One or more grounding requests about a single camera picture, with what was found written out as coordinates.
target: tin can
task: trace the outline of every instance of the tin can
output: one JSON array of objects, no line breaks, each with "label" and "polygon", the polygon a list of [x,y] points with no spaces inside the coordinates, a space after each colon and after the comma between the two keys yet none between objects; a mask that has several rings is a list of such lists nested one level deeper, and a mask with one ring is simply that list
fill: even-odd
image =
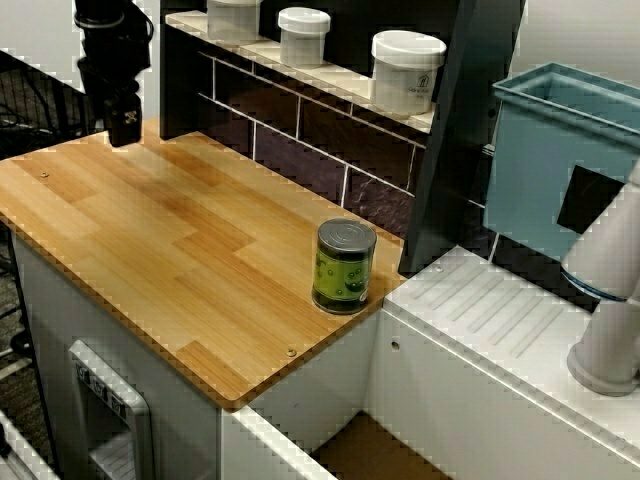
[{"label": "tin can", "polygon": [[364,308],[376,240],[356,220],[337,218],[320,226],[311,294],[318,307],[338,315]]}]

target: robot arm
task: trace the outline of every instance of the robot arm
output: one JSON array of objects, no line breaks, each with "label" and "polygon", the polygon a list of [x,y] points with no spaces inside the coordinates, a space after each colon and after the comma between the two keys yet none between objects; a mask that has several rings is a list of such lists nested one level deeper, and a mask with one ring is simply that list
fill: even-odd
[{"label": "robot arm", "polygon": [[75,0],[75,22],[84,31],[82,83],[109,141],[120,147],[140,140],[142,110],[135,77],[151,65],[153,23],[132,0]]}]

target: jar lid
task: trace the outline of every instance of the jar lid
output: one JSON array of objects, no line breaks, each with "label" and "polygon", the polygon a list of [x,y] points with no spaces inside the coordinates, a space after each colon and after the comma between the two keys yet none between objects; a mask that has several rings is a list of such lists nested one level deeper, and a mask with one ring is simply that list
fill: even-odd
[{"label": "jar lid", "polygon": [[444,64],[447,46],[418,32],[387,30],[373,37],[372,55],[384,63],[411,70],[433,70]]},{"label": "jar lid", "polygon": [[293,33],[322,34],[327,33],[331,28],[331,17],[313,8],[285,8],[278,14],[278,26]]},{"label": "jar lid", "polygon": [[320,225],[318,240],[335,253],[366,253],[376,244],[375,232],[347,218],[334,218]]}]

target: wooden countertop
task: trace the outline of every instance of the wooden countertop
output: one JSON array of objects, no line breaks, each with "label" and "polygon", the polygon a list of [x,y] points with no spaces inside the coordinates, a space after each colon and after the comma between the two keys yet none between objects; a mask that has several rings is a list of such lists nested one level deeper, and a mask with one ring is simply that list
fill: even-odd
[{"label": "wooden countertop", "polygon": [[[106,134],[0,162],[0,220],[221,407],[241,408],[377,310],[404,278],[378,234],[369,303],[311,300],[317,228],[358,218],[192,133]],[[297,351],[293,358],[290,349]]]}]

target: white plastic container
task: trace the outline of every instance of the white plastic container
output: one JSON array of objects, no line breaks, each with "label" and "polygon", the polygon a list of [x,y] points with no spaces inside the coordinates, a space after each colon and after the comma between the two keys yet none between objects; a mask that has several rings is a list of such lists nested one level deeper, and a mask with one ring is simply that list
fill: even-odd
[{"label": "white plastic container", "polygon": [[249,45],[258,41],[262,0],[208,0],[207,34],[228,45]]},{"label": "white plastic container", "polygon": [[291,7],[280,11],[278,26],[280,61],[294,68],[318,68],[324,57],[324,40],[331,17],[312,8]]},{"label": "white plastic container", "polygon": [[388,30],[375,35],[371,102],[399,115],[429,111],[446,50],[442,41],[422,33]]}]

